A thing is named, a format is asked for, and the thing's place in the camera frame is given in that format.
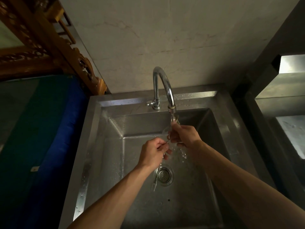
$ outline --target person's right hand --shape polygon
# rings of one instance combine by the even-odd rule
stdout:
[[[171,123],[172,131],[170,132],[170,142],[178,143],[178,146],[192,147],[195,141],[201,138],[193,126],[180,125],[175,121]]]

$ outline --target forearm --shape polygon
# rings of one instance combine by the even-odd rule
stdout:
[[[305,228],[304,211],[205,144],[194,150],[207,175],[249,228]]]
[[[120,228],[129,207],[149,174],[147,169],[135,167],[86,209],[69,229]]]

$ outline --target ornate wooden frame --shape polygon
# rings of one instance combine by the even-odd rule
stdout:
[[[93,95],[103,95],[105,82],[94,75],[90,61],[56,33],[39,8],[44,5],[27,4],[23,0],[0,0],[0,20],[24,44],[0,49],[0,79],[61,70],[77,75]]]

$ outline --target chrome faucet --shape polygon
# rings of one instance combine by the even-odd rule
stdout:
[[[159,110],[160,109],[160,99],[159,99],[159,90],[158,90],[158,76],[160,76],[163,86],[165,88],[166,91],[166,97],[167,97],[167,101],[168,101],[168,111],[172,114],[174,114],[176,112],[176,105],[175,105],[175,101],[173,99],[173,92],[170,86],[170,82],[165,74],[165,72],[163,71],[163,69],[161,67],[155,67],[153,72],[152,72],[152,79],[153,79],[153,89],[154,89],[154,99],[153,101],[147,101],[147,106],[152,105],[152,108],[154,110]]]

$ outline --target concrete wall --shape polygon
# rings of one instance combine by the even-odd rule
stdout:
[[[232,88],[299,0],[60,0],[112,93],[172,87]]]

